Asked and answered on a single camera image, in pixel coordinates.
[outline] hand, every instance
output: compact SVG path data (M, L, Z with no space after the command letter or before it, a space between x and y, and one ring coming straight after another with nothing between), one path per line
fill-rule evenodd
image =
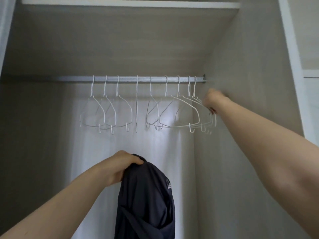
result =
M216 113L216 106L220 100L228 99L221 91L210 88L206 93L203 105L211 108Z
M118 151L113 156L103 160L96 166L100 168L102 176L105 179L105 187L121 182L123 179L124 170L132 163L143 164L143 161L123 150Z

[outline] clothing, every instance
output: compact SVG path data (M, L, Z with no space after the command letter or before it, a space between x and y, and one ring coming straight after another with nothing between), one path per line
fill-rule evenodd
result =
M175 207L168 178L143 157L125 171L118 196L115 239L174 239Z

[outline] metal rod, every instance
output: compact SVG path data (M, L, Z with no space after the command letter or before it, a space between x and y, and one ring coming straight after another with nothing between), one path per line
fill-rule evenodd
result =
M1 82L92 82L93 76L12 76L2 75ZM178 76L168 76L168 83L178 83ZM179 77L181 83L195 83L194 76ZM117 76L108 76L108 83L117 83ZM136 76L120 76L120 83L136 83ZM138 83L150 83L150 76L139 76ZM94 82L105 82L105 76L95 76ZM205 76L196 77L196 83L205 83ZM166 83L166 76L152 76L152 83Z

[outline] printed logo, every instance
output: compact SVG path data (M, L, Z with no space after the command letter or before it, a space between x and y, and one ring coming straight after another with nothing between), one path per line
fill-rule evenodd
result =
M171 182L168 180L168 178L166 179L166 185L168 189L172 188Z

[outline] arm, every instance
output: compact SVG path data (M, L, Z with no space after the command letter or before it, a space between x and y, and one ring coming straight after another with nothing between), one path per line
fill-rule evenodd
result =
M203 104L221 116L272 197L319 238L319 148L214 89Z
M0 239L71 238L102 190L122 180L124 169L143 161L124 151L94 165Z

